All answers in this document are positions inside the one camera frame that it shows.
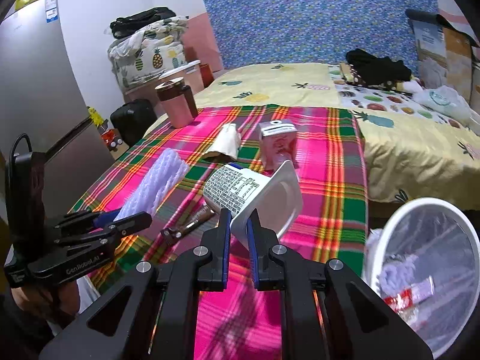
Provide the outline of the person's left hand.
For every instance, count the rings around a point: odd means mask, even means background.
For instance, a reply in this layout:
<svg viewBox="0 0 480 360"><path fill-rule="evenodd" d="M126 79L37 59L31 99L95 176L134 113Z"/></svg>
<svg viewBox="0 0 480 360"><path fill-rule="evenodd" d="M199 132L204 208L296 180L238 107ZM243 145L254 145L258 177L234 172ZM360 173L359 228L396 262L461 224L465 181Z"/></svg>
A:
<svg viewBox="0 0 480 360"><path fill-rule="evenodd" d="M11 289L10 293L16 305L37 317L53 322L54 298L46 289L20 287ZM80 309L80 293L76 281L66 283L58 292L59 306L64 313L75 317Z"/></svg>

